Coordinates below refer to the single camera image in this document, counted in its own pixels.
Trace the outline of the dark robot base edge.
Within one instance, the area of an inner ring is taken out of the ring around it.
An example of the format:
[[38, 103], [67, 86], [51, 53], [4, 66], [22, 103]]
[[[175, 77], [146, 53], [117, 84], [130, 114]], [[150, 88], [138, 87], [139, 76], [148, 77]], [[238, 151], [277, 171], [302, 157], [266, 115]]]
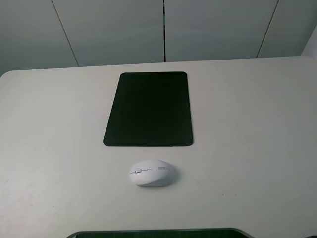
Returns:
[[81, 231], [68, 238], [252, 238], [236, 228]]

